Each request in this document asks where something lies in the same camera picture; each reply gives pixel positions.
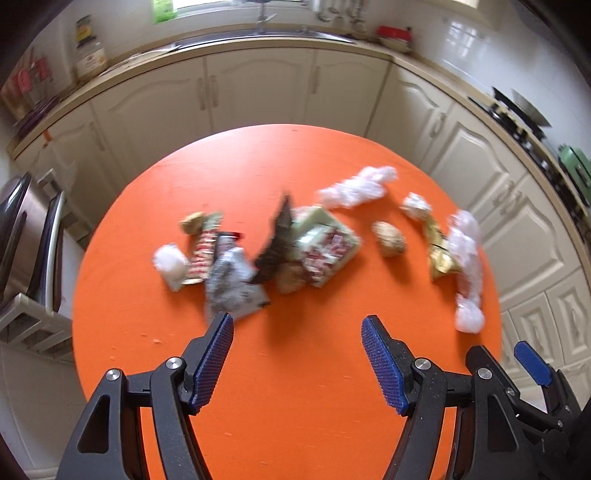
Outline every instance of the gold wrapper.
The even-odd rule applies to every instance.
[[[425,220],[423,233],[429,243],[429,267],[433,280],[450,273],[461,272],[462,269],[448,250],[447,237],[443,235],[439,224],[429,216]]]

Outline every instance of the label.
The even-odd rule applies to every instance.
[[[107,55],[105,54],[105,49],[101,48],[76,63],[76,73],[78,74],[78,78],[82,78],[84,75],[87,75],[94,70],[106,67],[106,65]]]

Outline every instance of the stove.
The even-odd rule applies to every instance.
[[[572,191],[565,182],[564,176],[558,170],[557,165],[560,165],[559,157],[552,146],[548,144],[546,135],[525,112],[503,93],[496,88],[493,88],[493,91],[495,92],[495,101],[490,105],[479,102],[474,98],[469,99],[499,124],[534,161],[566,207],[573,223],[577,226],[579,235],[591,251],[591,227],[587,221],[586,212],[577,202],[576,196],[579,195],[578,192]],[[548,152],[556,159],[555,163],[548,161],[545,155],[538,153],[539,147],[536,148],[532,143],[530,135],[533,135],[546,147]]]

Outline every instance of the red container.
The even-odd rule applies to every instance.
[[[380,37],[398,38],[405,41],[411,41],[413,39],[413,34],[410,31],[402,30],[401,28],[386,27],[385,25],[381,25],[376,30],[376,33]]]

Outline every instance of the blue gripper pad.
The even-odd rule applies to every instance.
[[[529,343],[518,342],[513,350],[513,355],[538,385],[549,387],[552,384],[550,367]]]
[[[404,415],[408,408],[408,399],[404,392],[402,373],[368,317],[361,323],[361,342],[386,398],[386,403],[396,408],[399,415]]]
[[[189,399],[189,406],[195,413],[198,413],[201,407],[207,405],[212,399],[213,389],[222,372],[233,339],[234,320],[232,316],[226,315],[212,339],[203,361],[195,370],[193,395]]]

